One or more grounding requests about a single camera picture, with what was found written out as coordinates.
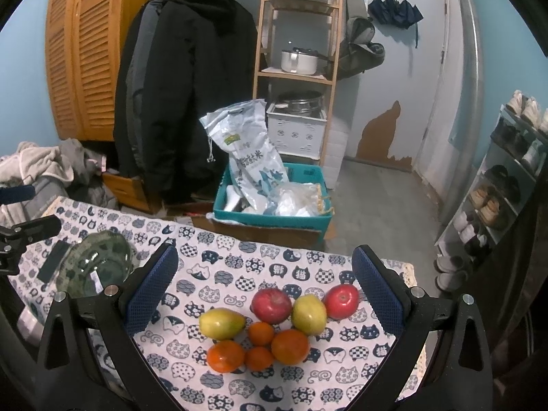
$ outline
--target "dark blue umbrella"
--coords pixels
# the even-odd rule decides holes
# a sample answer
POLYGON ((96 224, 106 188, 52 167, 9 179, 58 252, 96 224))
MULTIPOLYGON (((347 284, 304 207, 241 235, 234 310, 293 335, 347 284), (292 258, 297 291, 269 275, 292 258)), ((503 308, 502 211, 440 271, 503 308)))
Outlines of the dark blue umbrella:
POLYGON ((415 48, 419 43, 419 27, 417 23, 424 17, 416 5, 407 0, 373 0, 369 3, 369 12, 380 24, 392 24, 398 28, 409 29, 415 25, 415 48))

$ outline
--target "white door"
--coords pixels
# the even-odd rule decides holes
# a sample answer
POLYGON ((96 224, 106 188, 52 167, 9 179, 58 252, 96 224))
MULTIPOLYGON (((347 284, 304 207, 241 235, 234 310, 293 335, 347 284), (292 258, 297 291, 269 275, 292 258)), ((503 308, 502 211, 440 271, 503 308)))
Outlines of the white door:
POLYGON ((386 59, 360 78, 346 155, 410 171, 425 136, 438 85, 446 0, 407 1, 424 16, 418 24, 418 47, 415 26, 405 30, 374 21, 373 41, 384 45, 386 59))

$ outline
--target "blue wall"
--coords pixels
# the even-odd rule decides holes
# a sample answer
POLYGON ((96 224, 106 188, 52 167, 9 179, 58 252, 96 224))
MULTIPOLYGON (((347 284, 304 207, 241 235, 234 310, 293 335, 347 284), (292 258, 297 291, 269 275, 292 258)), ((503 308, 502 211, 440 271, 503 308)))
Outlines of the blue wall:
POLYGON ((23 0, 0 32, 0 155, 21 141, 59 141, 46 82, 48 0, 23 0))
POLYGON ((474 0, 483 49, 483 119, 474 165, 479 166, 489 145, 500 105, 514 90, 534 96, 548 107, 548 59, 533 34, 508 0, 474 0))

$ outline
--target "pear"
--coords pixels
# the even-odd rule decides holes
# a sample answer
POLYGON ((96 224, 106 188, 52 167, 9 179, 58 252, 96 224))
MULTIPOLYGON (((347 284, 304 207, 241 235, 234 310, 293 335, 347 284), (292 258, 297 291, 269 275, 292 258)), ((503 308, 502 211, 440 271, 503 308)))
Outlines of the pear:
POLYGON ((200 315, 200 332, 213 340, 234 338, 245 326, 246 318, 235 311, 218 307, 200 315))
POLYGON ((325 305, 316 295, 300 296, 293 305, 291 322, 306 335, 319 335, 327 324, 325 305))

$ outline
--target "wooden drawer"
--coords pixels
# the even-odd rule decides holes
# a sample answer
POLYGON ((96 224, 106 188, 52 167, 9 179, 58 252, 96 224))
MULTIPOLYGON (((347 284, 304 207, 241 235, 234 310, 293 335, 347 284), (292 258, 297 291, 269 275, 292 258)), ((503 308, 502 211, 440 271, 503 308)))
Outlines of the wooden drawer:
POLYGON ((145 195, 139 179, 128 179, 109 173, 103 173, 102 179, 121 204, 148 213, 156 213, 160 209, 160 202, 155 197, 145 195))

